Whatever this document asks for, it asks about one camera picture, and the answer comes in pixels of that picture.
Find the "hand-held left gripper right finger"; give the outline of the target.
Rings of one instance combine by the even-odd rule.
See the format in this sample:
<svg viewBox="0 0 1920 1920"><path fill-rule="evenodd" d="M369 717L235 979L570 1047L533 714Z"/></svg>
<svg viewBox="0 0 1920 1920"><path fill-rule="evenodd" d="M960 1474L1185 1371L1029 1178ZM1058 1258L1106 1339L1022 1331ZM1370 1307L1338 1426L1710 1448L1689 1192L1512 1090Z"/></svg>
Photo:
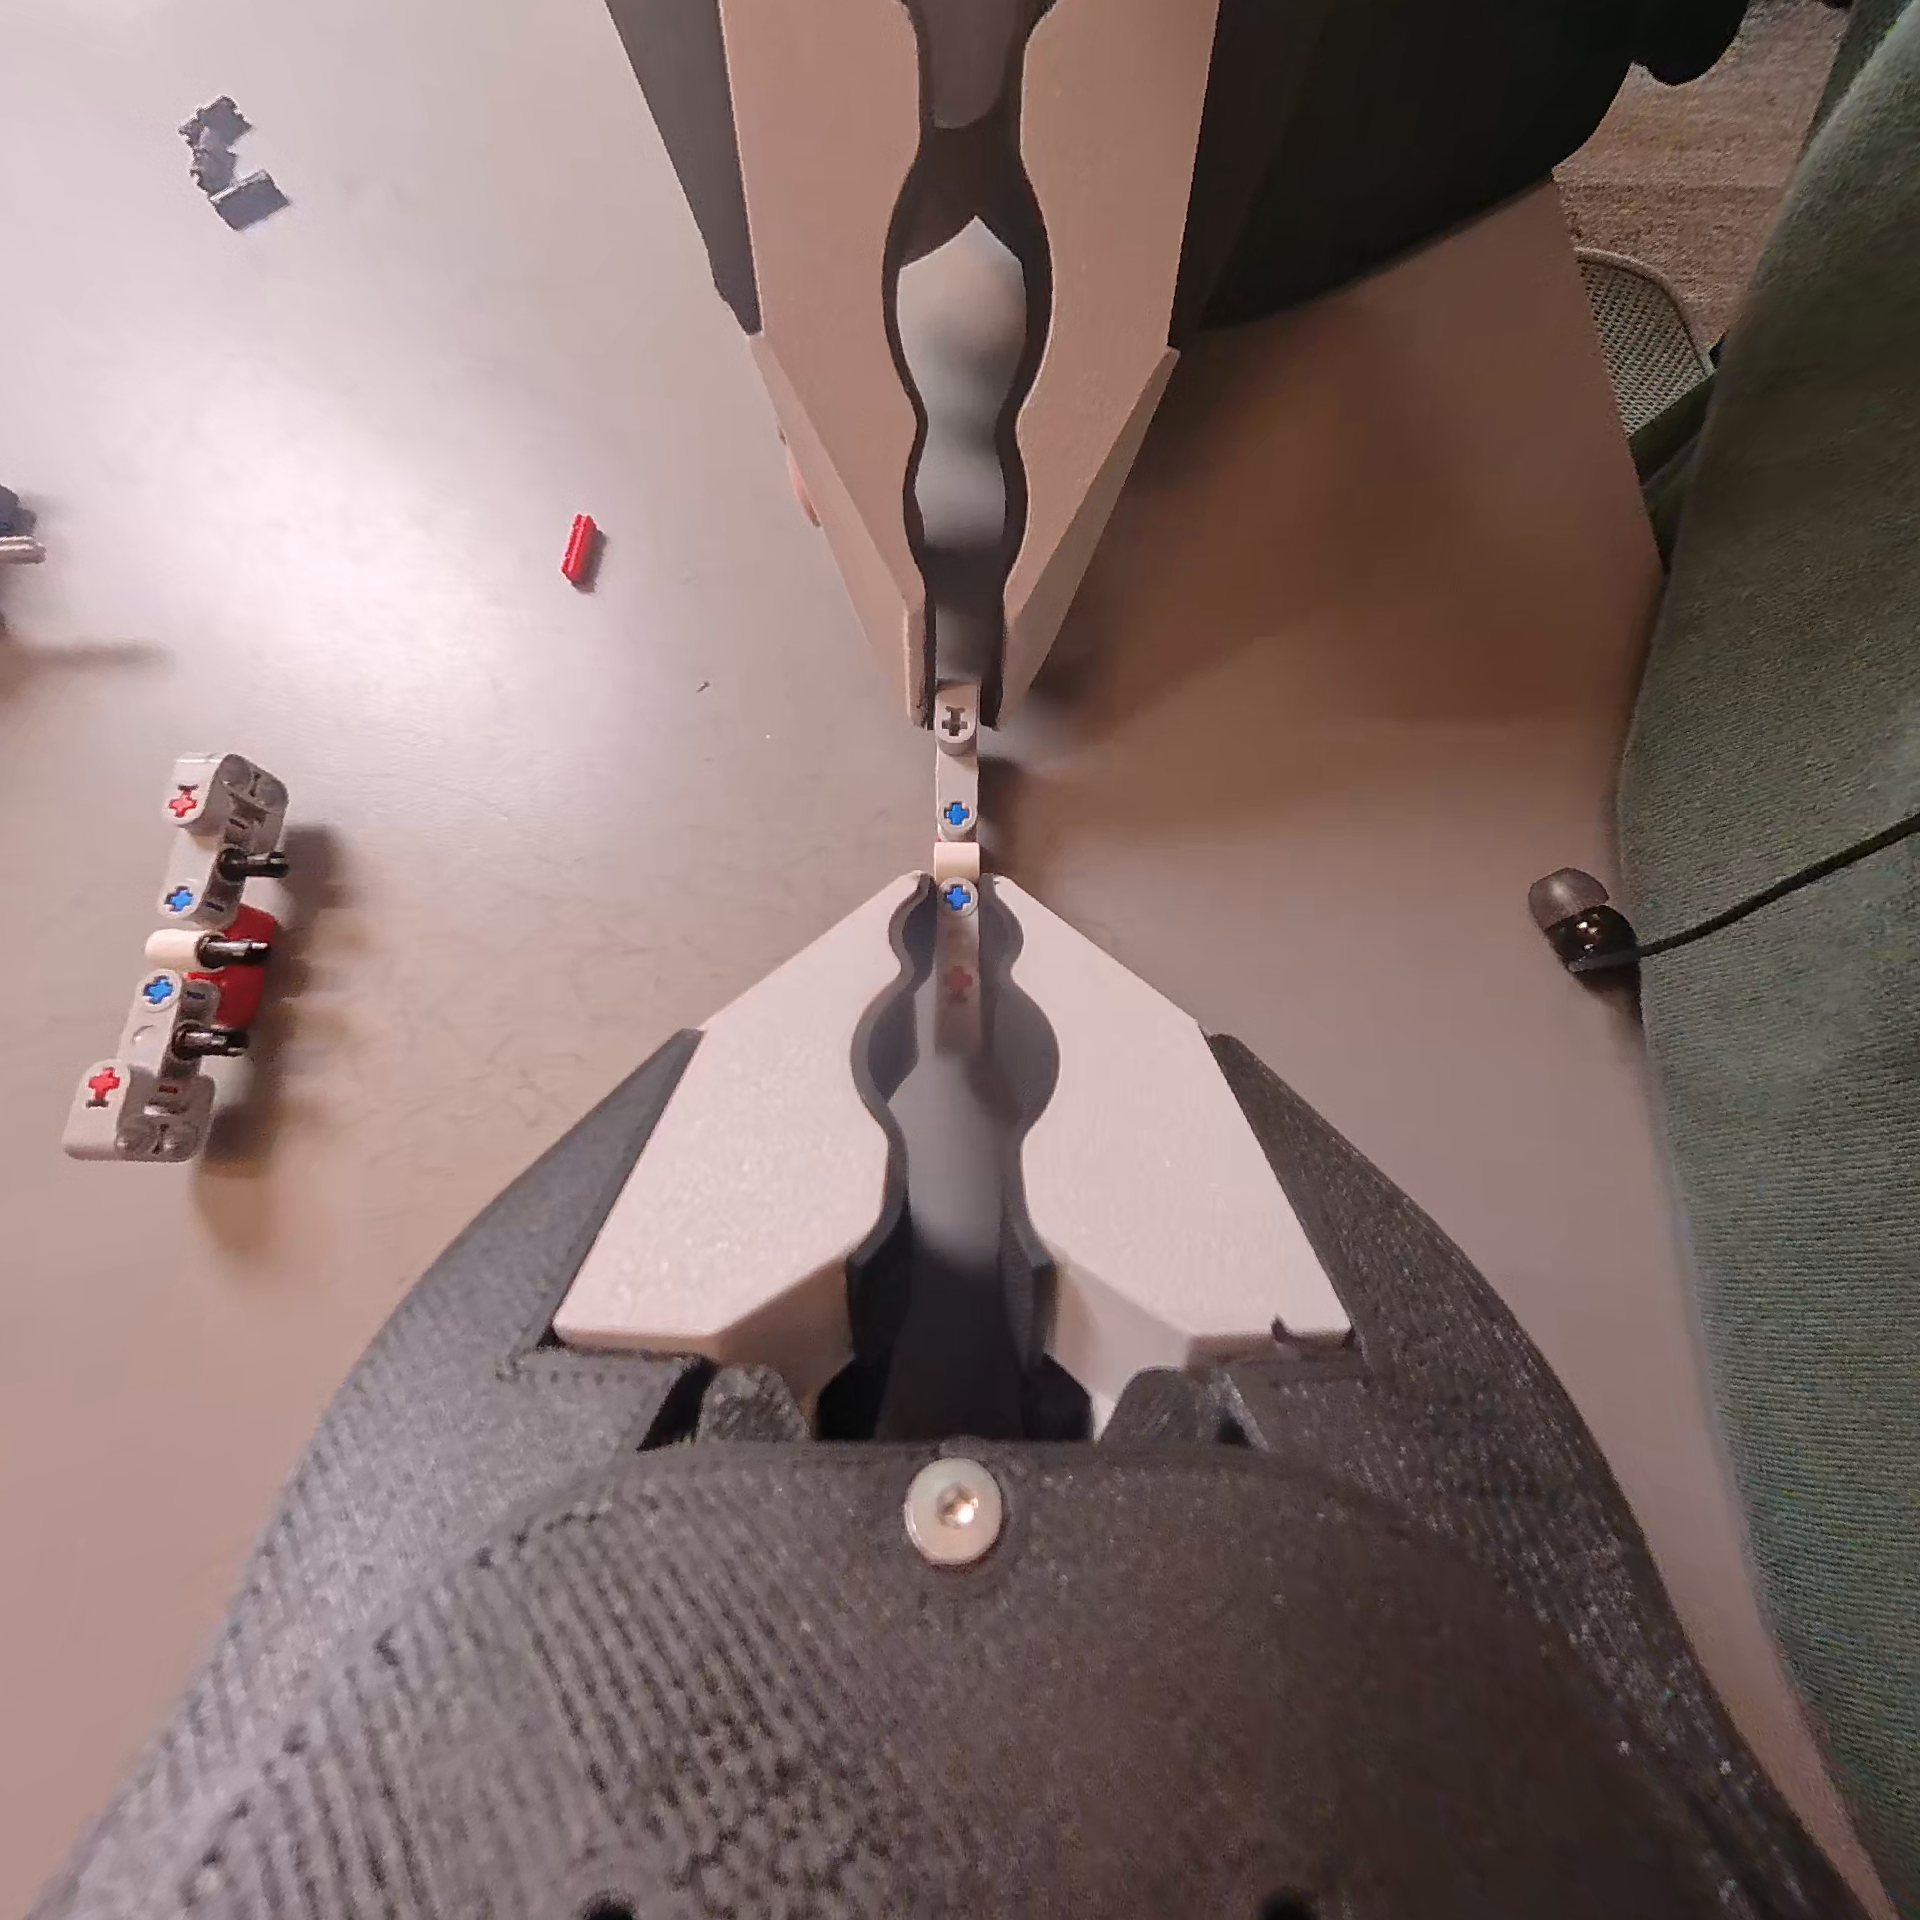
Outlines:
<svg viewBox="0 0 1920 1920"><path fill-rule="evenodd" d="M1152 1369L1337 1352L1353 1320L1199 1021L1009 879L1009 992L1043 1019L1049 1093L1019 1142L1051 1263L1043 1351L1104 1424Z"/></svg>

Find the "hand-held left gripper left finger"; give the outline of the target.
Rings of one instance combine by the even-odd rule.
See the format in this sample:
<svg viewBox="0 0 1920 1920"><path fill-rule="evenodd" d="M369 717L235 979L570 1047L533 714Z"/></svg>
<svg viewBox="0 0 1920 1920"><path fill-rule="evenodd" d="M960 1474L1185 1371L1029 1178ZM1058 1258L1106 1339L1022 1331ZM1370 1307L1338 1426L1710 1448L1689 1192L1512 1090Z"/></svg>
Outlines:
<svg viewBox="0 0 1920 1920"><path fill-rule="evenodd" d="M561 1345L761 1365L802 1400L847 1365L847 1262L888 1160L854 1035L921 888L890 879L703 1021L559 1303Z"/></svg>

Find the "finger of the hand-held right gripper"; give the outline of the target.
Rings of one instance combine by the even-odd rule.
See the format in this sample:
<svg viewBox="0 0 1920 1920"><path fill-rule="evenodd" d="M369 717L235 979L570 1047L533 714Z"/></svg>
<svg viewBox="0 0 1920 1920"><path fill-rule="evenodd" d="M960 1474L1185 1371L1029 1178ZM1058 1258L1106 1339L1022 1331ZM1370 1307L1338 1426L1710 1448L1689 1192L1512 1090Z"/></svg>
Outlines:
<svg viewBox="0 0 1920 1920"><path fill-rule="evenodd" d="M1030 690L1168 385L1214 1L998 5L990 229L1022 338L992 421L1001 496L983 717Z"/></svg>
<svg viewBox="0 0 1920 1920"><path fill-rule="evenodd" d="M927 591L905 528L919 435L888 331L888 235L921 149L896 1L721 1L759 295L753 361L859 629L925 723Z"/></svg>

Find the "thin grey lego beam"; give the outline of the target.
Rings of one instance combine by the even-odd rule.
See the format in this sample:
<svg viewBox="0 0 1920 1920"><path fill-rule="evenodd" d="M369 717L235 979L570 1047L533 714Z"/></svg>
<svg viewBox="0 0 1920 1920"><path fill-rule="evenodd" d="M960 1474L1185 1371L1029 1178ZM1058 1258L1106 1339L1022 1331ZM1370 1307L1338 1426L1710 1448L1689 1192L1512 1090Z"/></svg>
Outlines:
<svg viewBox="0 0 1920 1920"><path fill-rule="evenodd" d="M976 747L969 742L955 752L939 749L935 760L930 1043L939 1058L960 1061L979 1047Z"/></svg>

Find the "grey lego beam black pins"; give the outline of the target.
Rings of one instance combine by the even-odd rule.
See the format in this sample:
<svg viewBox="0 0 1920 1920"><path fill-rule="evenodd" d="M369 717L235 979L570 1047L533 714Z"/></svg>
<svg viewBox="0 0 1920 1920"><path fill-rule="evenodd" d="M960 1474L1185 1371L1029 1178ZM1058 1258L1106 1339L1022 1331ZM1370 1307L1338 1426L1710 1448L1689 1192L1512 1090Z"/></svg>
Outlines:
<svg viewBox="0 0 1920 1920"><path fill-rule="evenodd" d="M285 781L240 752L185 753L162 798L173 832L114 1051L85 1070L63 1120L75 1160L185 1162L208 1138L206 1064L249 1051L280 923L249 903L285 879Z"/></svg>

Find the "grey mesh chair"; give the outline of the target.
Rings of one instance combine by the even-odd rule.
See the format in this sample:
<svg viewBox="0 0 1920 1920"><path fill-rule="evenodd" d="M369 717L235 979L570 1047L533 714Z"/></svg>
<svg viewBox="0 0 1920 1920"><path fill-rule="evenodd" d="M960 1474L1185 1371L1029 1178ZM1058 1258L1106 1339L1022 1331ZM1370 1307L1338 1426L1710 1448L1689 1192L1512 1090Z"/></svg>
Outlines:
<svg viewBox="0 0 1920 1920"><path fill-rule="evenodd" d="M1575 265L1615 410L1632 435L1714 373L1711 347L1698 336L1682 296L1649 265L1587 246L1575 250Z"/></svg>

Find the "person's green hoodie torso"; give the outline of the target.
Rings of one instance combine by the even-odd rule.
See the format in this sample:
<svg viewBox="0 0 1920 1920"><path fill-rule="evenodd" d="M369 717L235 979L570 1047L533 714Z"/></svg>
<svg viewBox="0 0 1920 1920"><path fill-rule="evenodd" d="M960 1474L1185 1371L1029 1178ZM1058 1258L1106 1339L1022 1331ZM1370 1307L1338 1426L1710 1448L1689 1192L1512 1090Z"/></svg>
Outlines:
<svg viewBox="0 0 1920 1920"><path fill-rule="evenodd" d="M1733 327L1630 728L1624 888L1694 923L1915 816L1918 23L1874 5ZM1641 976L1771 1626L1915 1915L1915 837Z"/></svg>

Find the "black wired earphone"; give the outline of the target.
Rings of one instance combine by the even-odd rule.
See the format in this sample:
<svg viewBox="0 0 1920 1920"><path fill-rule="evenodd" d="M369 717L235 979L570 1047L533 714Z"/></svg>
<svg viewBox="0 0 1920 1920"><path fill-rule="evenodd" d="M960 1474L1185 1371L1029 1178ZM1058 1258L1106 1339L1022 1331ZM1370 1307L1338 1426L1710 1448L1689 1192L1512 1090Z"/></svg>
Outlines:
<svg viewBox="0 0 1920 1920"><path fill-rule="evenodd" d="M1591 873L1559 867L1527 888L1527 911L1547 939L1553 958L1569 976L1638 968L1646 959L1703 943L1722 929L1751 920L1775 903L1847 873L1855 864L1897 847L1918 833L1918 811L1783 875L1751 896L1711 911L1704 918L1641 939L1627 915L1614 904L1606 886Z"/></svg>

